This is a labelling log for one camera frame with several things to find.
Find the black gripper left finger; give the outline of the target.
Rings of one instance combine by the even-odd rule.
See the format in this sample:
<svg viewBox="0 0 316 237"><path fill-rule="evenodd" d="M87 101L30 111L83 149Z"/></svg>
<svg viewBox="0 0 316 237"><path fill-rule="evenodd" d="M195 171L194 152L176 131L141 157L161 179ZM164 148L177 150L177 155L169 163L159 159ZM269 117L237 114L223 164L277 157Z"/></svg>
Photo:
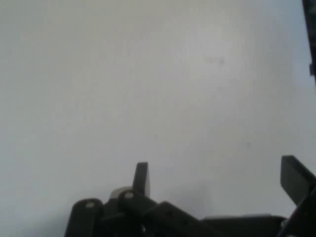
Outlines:
<svg viewBox="0 0 316 237"><path fill-rule="evenodd" d="M198 221L164 201L149 197L147 162L136 165L132 186L121 187L103 203L97 198L76 202L65 231L67 237L196 237Z"/></svg>

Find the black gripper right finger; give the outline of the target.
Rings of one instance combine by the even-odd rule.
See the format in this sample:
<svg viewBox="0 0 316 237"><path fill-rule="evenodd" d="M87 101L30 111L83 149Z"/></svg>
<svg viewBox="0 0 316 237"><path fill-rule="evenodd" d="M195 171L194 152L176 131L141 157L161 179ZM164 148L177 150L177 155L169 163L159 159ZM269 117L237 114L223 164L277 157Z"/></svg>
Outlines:
<svg viewBox="0 0 316 237"><path fill-rule="evenodd" d="M281 237L316 235L316 176L295 156L281 157L280 184L296 205L281 226Z"/></svg>

